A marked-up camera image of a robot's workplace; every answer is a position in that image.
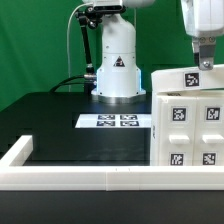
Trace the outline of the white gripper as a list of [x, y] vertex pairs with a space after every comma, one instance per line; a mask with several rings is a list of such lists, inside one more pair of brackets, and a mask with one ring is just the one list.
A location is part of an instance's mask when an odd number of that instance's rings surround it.
[[224, 0], [181, 0], [181, 7], [185, 31], [193, 37], [194, 63], [200, 70], [212, 70], [215, 37], [224, 35]]

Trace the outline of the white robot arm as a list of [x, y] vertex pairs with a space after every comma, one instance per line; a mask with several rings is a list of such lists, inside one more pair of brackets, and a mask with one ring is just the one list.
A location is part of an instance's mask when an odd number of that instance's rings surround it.
[[[136, 30], [122, 18], [128, 8], [143, 8], [156, 0], [82, 0], [92, 27], [102, 25], [102, 64], [92, 96], [104, 102], [141, 99], [141, 70], [136, 65]], [[224, 35], [224, 0], [181, 0], [186, 33], [192, 37], [194, 60], [201, 71], [214, 68], [216, 38]]]

